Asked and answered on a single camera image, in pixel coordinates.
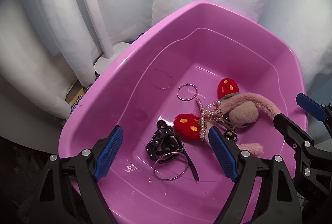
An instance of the pearl necklace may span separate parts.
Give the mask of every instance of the pearl necklace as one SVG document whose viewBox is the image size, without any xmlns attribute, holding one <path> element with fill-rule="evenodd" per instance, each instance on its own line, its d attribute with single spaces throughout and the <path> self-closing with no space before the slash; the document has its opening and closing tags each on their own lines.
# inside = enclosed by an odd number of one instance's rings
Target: pearl necklace
<svg viewBox="0 0 332 224">
<path fill-rule="evenodd" d="M 200 115 L 200 139 L 204 141 L 205 135 L 206 135 L 206 124 L 207 121 L 222 121 L 224 119 L 224 115 L 221 112 L 221 101 L 217 100 L 210 105 L 204 107 L 202 105 L 202 102 L 199 98 L 196 98 L 197 104 L 200 108 L 201 115 Z M 209 111 L 208 109 L 212 106 L 215 106 L 216 108 L 212 111 Z"/>
</svg>

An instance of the white pole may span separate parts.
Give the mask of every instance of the white pole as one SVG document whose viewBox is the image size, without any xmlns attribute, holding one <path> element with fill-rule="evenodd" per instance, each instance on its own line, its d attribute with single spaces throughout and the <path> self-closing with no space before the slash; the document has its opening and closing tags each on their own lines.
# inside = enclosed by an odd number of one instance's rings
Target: white pole
<svg viewBox="0 0 332 224">
<path fill-rule="evenodd" d="M 108 36 L 98 1 L 84 0 L 84 2 L 105 57 L 110 59 L 115 54 L 115 51 L 110 42 L 110 37 Z"/>
</svg>

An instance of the black keychain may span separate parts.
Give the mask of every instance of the black keychain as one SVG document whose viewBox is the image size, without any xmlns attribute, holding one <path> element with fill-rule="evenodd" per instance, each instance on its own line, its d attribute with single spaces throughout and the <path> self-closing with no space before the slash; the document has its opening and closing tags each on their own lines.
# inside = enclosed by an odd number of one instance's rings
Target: black keychain
<svg viewBox="0 0 332 224">
<path fill-rule="evenodd" d="M 180 152 L 188 160 L 189 167 L 192 171 L 194 179 L 198 182 L 199 177 L 197 174 L 197 170 L 194 166 L 194 163 L 189 158 L 187 152 L 184 149 L 183 143 L 181 142 L 180 138 L 173 132 L 173 128 L 168 126 L 165 121 L 159 120 L 157 122 L 157 130 L 154 133 L 151 141 L 145 147 L 147 154 L 151 160 L 156 162 L 160 157 L 167 153 L 171 152 Z M 178 155 L 174 154 L 170 157 L 160 160 L 159 163 L 167 163 L 171 160 L 175 159 Z"/>
</svg>

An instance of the silver ring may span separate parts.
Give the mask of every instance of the silver ring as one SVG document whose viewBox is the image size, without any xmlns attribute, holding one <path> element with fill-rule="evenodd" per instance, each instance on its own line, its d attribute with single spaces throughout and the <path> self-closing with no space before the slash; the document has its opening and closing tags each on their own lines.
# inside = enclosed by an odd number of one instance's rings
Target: silver ring
<svg viewBox="0 0 332 224">
<path fill-rule="evenodd" d="M 157 174 L 156 174 L 156 165 L 158 164 L 159 160 L 161 160 L 162 158 L 167 157 L 167 156 L 169 156 L 169 155 L 173 155 L 173 154 L 184 156 L 184 158 L 185 158 L 185 160 L 186 160 L 186 167 L 185 167 L 184 171 L 183 171 L 182 173 L 180 173 L 178 176 L 175 176 L 174 178 L 170 178 L 170 179 L 163 179 L 163 178 L 160 178 L 160 177 L 157 176 Z M 156 177 L 157 179 L 159 179 L 159 180 L 161 180 L 161 181 L 166 181 L 166 182 L 168 182 L 168 181 L 173 181 L 173 180 L 175 180 L 175 179 L 181 177 L 181 176 L 186 172 L 186 170 L 188 169 L 188 165 L 189 165 L 189 163 L 188 163 L 188 159 L 187 159 L 187 157 L 186 157 L 184 154 L 182 154 L 181 152 L 170 152 L 170 153 L 167 153 L 167 154 L 162 155 L 159 159 L 157 159 L 157 161 L 154 163 L 154 165 L 153 165 L 153 167 L 152 167 L 152 172 L 153 172 L 154 177 Z"/>
<path fill-rule="evenodd" d="M 180 91 L 180 89 L 181 89 L 182 87 L 184 87 L 184 86 L 188 86 L 188 85 L 189 85 L 189 86 L 192 86 L 193 88 L 196 89 L 196 94 L 195 94 L 193 97 L 189 98 L 189 99 L 183 99 L 183 98 L 180 98 L 180 97 L 179 97 L 179 91 Z M 195 97 L 197 96 L 197 94 L 198 94 L 198 89 L 197 89 L 196 86 L 194 86 L 194 85 L 192 85 L 192 84 L 185 84 L 185 85 L 180 86 L 179 89 L 178 89 L 178 91 L 177 91 L 177 93 L 176 93 L 176 95 L 178 96 L 178 99 L 179 99 L 179 100 L 182 100 L 182 101 L 192 100 L 193 98 L 195 98 Z"/>
</svg>

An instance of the white lamp base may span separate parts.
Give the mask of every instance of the white lamp base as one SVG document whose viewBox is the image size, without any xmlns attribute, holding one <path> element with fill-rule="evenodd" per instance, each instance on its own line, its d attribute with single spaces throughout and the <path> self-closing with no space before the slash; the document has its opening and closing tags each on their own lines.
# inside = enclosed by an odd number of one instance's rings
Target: white lamp base
<svg viewBox="0 0 332 224">
<path fill-rule="evenodd" d="M 115 51 L 115 55 L 111 58 L 106 58 L 105 54 L 103 54 L 95 63 L 95 71 L 99 75 L 107 69 L 107 67 L 128 47 L 130 46 L 129 43 L 126 42 L 119 42 L 113 45 L 113 49 Z"/>
</svg>

